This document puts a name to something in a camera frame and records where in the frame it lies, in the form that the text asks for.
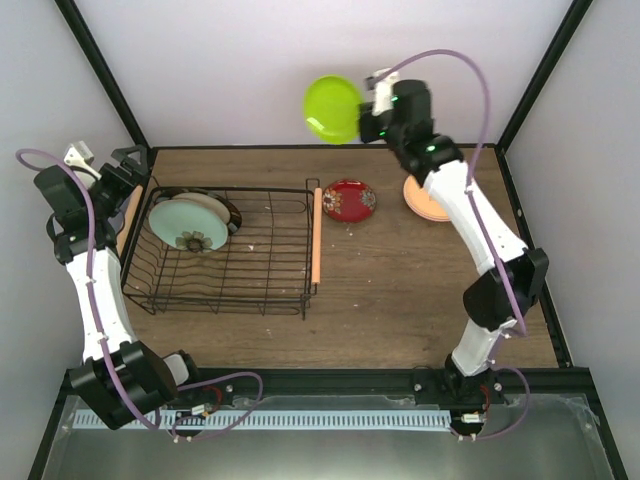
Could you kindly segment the cream yellow plastic plate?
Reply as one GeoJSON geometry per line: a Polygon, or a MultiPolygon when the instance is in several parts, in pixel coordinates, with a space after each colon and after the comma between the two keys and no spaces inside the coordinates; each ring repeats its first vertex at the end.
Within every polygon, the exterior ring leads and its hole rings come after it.
{"type": "Polygon", "coordinates": [[[423,187],[418,184],[416,179],[411,175],[409,175],[404,182],[403,197],[406,204],[408,202],[414,204],[426,203],[427,201],[437,202],[427,193],[427,191],[423,187]]]}

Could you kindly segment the lime green plate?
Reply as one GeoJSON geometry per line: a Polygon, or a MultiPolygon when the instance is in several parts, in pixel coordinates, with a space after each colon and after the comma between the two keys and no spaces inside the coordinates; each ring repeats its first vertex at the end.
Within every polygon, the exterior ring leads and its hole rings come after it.
{"type": "Polygon", "coordinates": [[[360,90],[339,75],[325,75],[305,92],[303,113],[307,128],[328,144],[344,145],[359,134],[360,90]]]}

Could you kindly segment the pink plastic plate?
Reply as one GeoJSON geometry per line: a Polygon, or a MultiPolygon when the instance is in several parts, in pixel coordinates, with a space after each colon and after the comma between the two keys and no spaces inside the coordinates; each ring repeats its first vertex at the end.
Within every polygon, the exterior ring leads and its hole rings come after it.
{"type": "Polygon", "coordinates": [[[426,203],[414,204],[407,203],[408,207],[421,218],[433,221],[433,222],[449,222],[450,217],[445,210],[437,203],[433,201],[427,201],[426,203]]]}

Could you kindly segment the red floral plate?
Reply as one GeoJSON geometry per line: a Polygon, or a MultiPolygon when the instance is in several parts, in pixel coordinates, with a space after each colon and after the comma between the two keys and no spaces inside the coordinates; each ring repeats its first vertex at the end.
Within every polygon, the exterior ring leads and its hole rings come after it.
{"type": "Polygon", "coordinates": [[[362,222],[377,207],[377,198],[371,187],[351,179],[337,180],[328,185],[323,191],[322,201],[324,212],[342,223],[362,222]]]}

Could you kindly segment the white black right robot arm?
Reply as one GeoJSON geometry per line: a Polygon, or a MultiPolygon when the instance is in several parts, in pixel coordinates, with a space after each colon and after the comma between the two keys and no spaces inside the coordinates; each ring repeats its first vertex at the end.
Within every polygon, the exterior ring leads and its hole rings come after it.
{"type": "Polygon", "coordinates": [[[538,301],[549,259],[510,229],[474,180],[462,151],[435,131],[425,82],[370,81],[368,88],[374,97],[360,107],[362,142],[386,143],[449,217],[478,272],[463,294],[468,321],[446,360],[444,378],[447,396],[465,403],[479,392],[478,376],[491,367],[499,341],[524,331],[524,317],[538,301]]]}

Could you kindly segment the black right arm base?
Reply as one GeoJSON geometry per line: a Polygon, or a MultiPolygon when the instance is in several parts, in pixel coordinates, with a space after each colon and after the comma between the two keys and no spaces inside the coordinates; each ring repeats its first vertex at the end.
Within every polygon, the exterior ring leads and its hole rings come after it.
{"type": "Polygon", "coordinates": [[[468,440],[477,440],[485,430],[491,407],[505,402],[489,373],[464,377],[446,368],[421,368],[413,371],[411,384],[417,404],[448,411],[453,434],[468,440]]]}

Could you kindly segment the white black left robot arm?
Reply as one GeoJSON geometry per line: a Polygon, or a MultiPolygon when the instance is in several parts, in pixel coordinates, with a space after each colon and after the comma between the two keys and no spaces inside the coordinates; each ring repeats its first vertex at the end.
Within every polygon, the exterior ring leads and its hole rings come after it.
{"type": "Polygon", "coordinates": [[[47,234],[81,309],[82,363],[69,374],[74,392],[112,430],[135,420],[157,429],[160,409],[176,398],[196,402],[205,381],[185,351],[161,357],[134,334],[111,220],[148,178],[147,151],[134,146],[112,156],[114,164],[94,169],[88,146],[74,142],[37,173],[34,184],[52,209],[47,234]]]}

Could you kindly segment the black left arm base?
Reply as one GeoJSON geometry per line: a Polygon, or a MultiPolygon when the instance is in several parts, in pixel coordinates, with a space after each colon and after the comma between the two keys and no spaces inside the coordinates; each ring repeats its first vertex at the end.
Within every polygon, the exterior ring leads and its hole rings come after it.
{"type": "Polygon", "coordinates": [[[173,412],[171,425],[177,424],[177,429],[184,430],[205,426],[225,404],[232,391],[229,380],[224,380],[180,392],[168,407],[173,412]]]}

